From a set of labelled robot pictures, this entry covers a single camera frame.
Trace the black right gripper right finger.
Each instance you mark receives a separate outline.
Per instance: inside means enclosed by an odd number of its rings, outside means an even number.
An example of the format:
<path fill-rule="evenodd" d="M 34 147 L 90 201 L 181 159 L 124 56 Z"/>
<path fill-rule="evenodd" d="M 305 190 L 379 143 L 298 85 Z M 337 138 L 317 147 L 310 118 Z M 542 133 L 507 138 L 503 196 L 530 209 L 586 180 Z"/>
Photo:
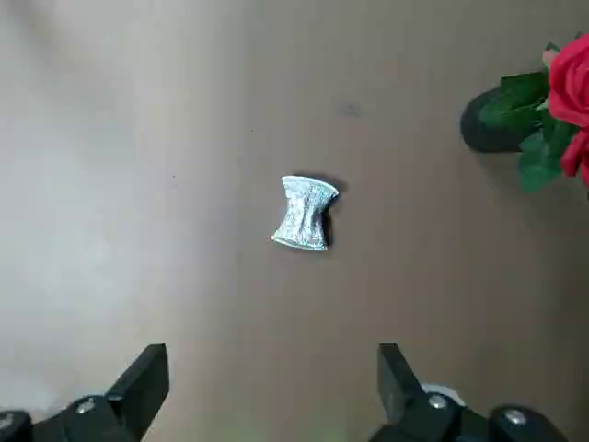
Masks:
<path fill-rule="evenodd" d="M 378 346 L 377 377 L 387 423 L 373 441 L 567 441 L 544 414 L 531 408 L 504 404 L 483 416 L 448 394 L 426 391 L 394 343 Z"/>

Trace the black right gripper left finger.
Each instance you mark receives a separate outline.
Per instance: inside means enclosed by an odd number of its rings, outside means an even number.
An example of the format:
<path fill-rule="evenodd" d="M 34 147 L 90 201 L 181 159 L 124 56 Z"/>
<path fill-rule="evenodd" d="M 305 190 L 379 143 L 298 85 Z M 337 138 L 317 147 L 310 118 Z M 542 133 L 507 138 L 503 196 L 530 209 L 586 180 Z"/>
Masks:
<path fill-rule="evenodd" d="M 150 344 L 102 395 L 73 401 L 55 415 L 34 423 L 24 410 L 1 412 L 5 442 L 140 441 L 169 393 L 167 347 Z"/>

